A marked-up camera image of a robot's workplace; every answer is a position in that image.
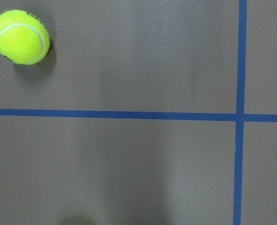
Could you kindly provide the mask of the yellow tennis ball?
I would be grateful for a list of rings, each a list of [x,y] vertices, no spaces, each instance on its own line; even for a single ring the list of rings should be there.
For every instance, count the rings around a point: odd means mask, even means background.
[[[47,55],[49,32],[35,15],[23,10],[0,14],[0,54],[15,64],[33,65]]]

